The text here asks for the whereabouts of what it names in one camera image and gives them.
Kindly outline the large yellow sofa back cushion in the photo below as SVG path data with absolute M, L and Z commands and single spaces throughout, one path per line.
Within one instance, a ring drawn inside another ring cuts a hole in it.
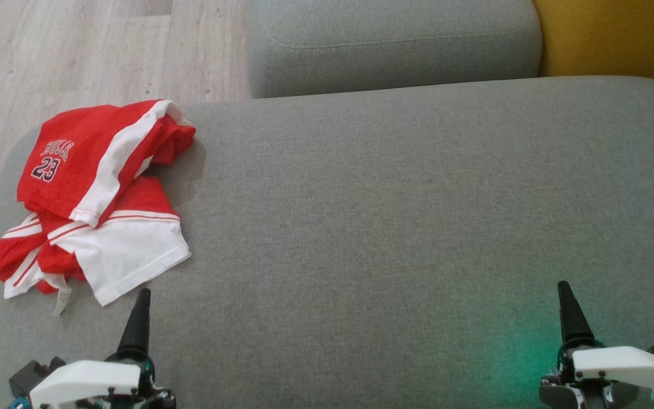
M 654 0 L 533 0 L 544 77 L 654 78 Z

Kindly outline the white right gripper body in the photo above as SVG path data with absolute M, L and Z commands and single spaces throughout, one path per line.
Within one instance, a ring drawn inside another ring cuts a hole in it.
M 538 399 L 550 409 L 625 409 L 642 389 L 654 400 L 654 355 L 647 350 L 563 344 Z

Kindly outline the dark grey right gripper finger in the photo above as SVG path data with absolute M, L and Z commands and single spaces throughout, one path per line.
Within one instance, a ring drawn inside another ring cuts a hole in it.
M 560 301 L 561 342 L 571 346 L 594 346 L 596 339 L 567 281 L 557 283 Z

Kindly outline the grey sofa seat cushion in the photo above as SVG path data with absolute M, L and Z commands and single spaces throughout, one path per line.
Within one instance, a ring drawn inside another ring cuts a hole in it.
M 533 0 L 247 0 L 254 98 L 537 77 Z

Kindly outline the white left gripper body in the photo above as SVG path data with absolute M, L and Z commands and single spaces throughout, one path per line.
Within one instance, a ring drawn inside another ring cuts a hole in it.
M 63 365 L 34 386 L 29 402 L 33 409 L 177 409 L 174 392 L 156 386 L 155 364 L 142 349 Z

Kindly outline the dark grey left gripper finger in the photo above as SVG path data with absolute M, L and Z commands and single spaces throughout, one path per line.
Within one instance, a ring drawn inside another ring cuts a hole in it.
M 150 338 L 151 290 L 142 288 L 137 293 L 129 319 L 117 347 L 118 354 L 137 353 L 148 355 Z

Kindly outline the red white-striped basketball shorts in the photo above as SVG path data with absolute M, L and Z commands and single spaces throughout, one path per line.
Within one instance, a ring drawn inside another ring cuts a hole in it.
M 38 215 L 96 227 L 153 164 L 171 165 L 195 127 L 169 100 L 66 111 L 41 125 L 16 200 Z

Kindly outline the red and white basketball jersey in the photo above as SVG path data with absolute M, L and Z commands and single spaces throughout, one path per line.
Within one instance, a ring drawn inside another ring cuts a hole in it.
M 102 306 L 190 258 L 181 220 L 158 178 L 138 176 L 98 227 L 35 212 L 0 238 L 0 281 L 10 299 L 35 288 L 67 307 L 71 279 Z

